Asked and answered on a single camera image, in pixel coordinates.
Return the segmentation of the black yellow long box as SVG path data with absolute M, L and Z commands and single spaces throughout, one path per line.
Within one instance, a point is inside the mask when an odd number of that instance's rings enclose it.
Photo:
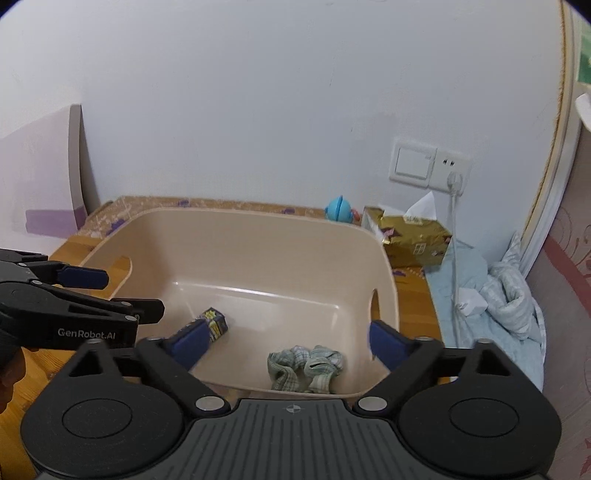
M 207 333 L 208 341 L 217 342 L 226 332 L 228 332 L 228 322 L 221 311 L 214 307 L 209 307 L 200 313 L 191 322 L 181 327 L 173 338 L 176 342 L 181 339 L 187 339 L 193 333 Z

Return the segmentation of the green checkered cloth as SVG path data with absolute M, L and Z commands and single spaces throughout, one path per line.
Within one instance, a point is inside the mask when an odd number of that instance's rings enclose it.
M 332 393 L 332 380 L 344 370 L 345 357 L 322 345 L 295 345 L 270 353 L 266 366 L 274 391 L 327 395 Z

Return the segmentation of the lilac wooden board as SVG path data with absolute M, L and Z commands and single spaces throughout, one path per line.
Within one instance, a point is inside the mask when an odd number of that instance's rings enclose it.
M 1 139 L 1 246 L 50 254 L 84 225 L 81 107 L 61 108 Z

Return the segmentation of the white charger adapter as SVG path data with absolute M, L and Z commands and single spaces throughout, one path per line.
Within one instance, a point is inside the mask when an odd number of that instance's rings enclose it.
M 488 308 L 488 302 L 476 289 L 460 288 L 456 306 L 463 316 L 470 317 L 485 312 Z

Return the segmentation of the light blue blanket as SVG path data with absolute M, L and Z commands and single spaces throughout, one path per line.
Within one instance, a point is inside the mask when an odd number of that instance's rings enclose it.
M 448 249 L 441 265 L 426 268 L 425 276 L 446 346 L 470 348 L 489 339 L 542 389 L 547 332 L 542 310 L 520 271 L 521 258 L 519 234 L 492 264 L 460 242 Z M 488 302 L 487 310 L 463 316 L 456 306 L 460 288 L 476 289 Z

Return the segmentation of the gold tissue box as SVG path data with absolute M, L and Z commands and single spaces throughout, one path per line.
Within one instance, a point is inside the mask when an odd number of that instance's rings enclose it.
M 382 244 L 394 268 L 439 266 L 452 240 L 452 233 L 438 221 L 432 192 L 405 212 L 366 207 L 362 227 Z

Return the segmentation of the beige plastic storage basket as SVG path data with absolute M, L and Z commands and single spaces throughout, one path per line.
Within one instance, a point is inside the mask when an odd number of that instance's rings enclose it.
M 228 332 L 193 374 L 221 391 L 271 393 L 266 359 L 294 346 L 342 353 L 331 388 L 353 399 L 387 376 L 370 353 L 370 321 L 399 323 L 396 285 L 383 247 L 367 230 L 294 215 L 197 208 L 143 212 L 100 242 L 89 268 L 113 271 L 109 294 L 158 298 L 162 319 L 140 337 L 167 337 L 208 308 Z

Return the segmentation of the blue round toy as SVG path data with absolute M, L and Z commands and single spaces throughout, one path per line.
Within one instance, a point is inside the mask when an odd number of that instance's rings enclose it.
M 325 207 L 325 219 L 346 224 L 359 224 L 361 215 L 342 195 Z

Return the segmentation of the green hanging tissue pack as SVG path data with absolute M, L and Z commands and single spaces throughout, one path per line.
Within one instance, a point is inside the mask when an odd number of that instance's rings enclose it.
M 582 93 L 575 100 L 575 108 L 588 131 L 591 131 L 590 54 L 590 24 L 588 21 L 581 19 L 577 82 L 582 87 Z

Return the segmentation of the white wall light switch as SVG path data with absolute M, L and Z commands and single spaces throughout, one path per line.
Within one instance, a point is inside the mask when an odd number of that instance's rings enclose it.
M 435 146 L 398 138 L 394 142 L 389 179 L 406 185 L 427 188 L 436 154 Z

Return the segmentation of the white wall power socket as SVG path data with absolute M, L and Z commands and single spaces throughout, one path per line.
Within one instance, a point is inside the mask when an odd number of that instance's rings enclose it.
M 429 188 L 450 193 L 448 180 L 452 176 L 455 180 L 461 180 L 458 194 L 462 195 L 467 186 L 472 166 L 473 161 L 470 157 L 455 151 L 438 148 L 429 179 Z

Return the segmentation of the cream headboard frame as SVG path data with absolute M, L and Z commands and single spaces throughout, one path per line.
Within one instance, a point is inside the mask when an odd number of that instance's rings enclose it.
M 561 1 L 559 6 L 562 68 L 558 113 L 554 121 L 550 154 L 522 235 L 520 269 L 523 275 L 531 271 L 550 233 L 570 178 L 581 130 L 581 121 L 575 108 L 575 99 L 580 94 L 577 74 L 581 21 L 566 2 Z

